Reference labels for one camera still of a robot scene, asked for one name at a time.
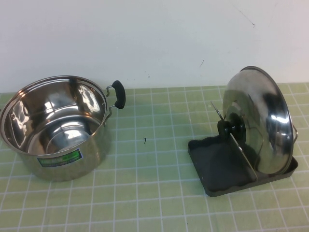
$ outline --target white wall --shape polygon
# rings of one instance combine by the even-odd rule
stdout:
[[[307,81],[308,23],[308,0],[0,0],[0,92],[53,75],[225,85],[248,65]]]

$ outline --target green grid mat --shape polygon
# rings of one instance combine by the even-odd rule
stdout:
[[[279,86],[299,131],[291,178],[207,197],[187,143],[217,134],[210,101],[221,109],[225,87],[128,89],[112,148],[84,177],[40,180],[1,142],[0,232],[309,231],[309,84]]]

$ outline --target black handle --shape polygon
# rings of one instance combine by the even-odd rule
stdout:
[[[115,89],[117,101],[115,102],[115,107],[118,109],[123,109],[126,104],[126,92],[124,86],[120,81],[114,81],[112,87]]]

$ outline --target black tray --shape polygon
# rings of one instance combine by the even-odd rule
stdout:
[[[256,171],[256,180],[247,161],[233,144],[223,141],[220,136],[191,140],[188,144],[191,160],[208,196],[217,197],[284,179],[290,177],[298,167],[297,161],[292,158],[284,174],[272,175]],[[243,147],[243,150],[246,154],[250,148]]]

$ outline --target pot rim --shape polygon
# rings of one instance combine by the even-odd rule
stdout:
[[[103,97],[104,101],[105,101],[105,111],[104,111],[104,116],[103,116],[103,120],[101,121],[100,125],[98,126],[98,128],[84,141],[82,141],[81,143],[70,147],[66,150],[63,151],[58,151],[55,153],[48,153],[48,154],[41,154],[41,155],[35,155],[35,154],[31,154],[31,153],[27,153],[25,151],[19,150],[18,148],[16,148],[15,146],[13,146],[8,139],[5,136],[5,131],[4,131],[4,115],[5,112],[10,109],[10,105],[12,105],[13,103],[17,102],[18,100],[20,100],[26,93],[30,92],[31,90],[34,90],[38,87],[44,86],[44,85],[48,85],[50,83],[53,83],[55,80],[66,80],[69,78],[75,78],[78,79],[79,81],[82,82],[87,82],[91,85],[93,85],[95,87],[95,90],[98,91],[101,96]],[[40,79],[38,81],[32,82],[30,84],[28,84],[27,86],[23,87],[22,89],[20,89],[18,92],[16,92],[12,98],[6,103],[6,105],[4,106],[4,108],[1,111],[1,115],[0,115],[0,138],[2,139],[2,141],[13,151],[19,153],[19,154],[23,154],[23,155],[27,155],[27,156],[35,156],[35,157],[44,157],[44,158],[50,158],[50,157],[59,157],[65,154],[68,154],[76,149],[78,149],[78,147],[87,142],[89,139],[91,139],[94,135],[96,135],[97,131],[101,129],[101,127],[104,127],[105,121],[107,120],[107,112],[108,112],[108,107],[107,107],[107,97],[103,92],[103,89],[97,85],[95,82],[86,79],[84,77],[80,77],[80,76],[73,76],[73,75],[59,75],[59,76],[51,76],[51,77],[47,77],[47,78],[43,78]]]

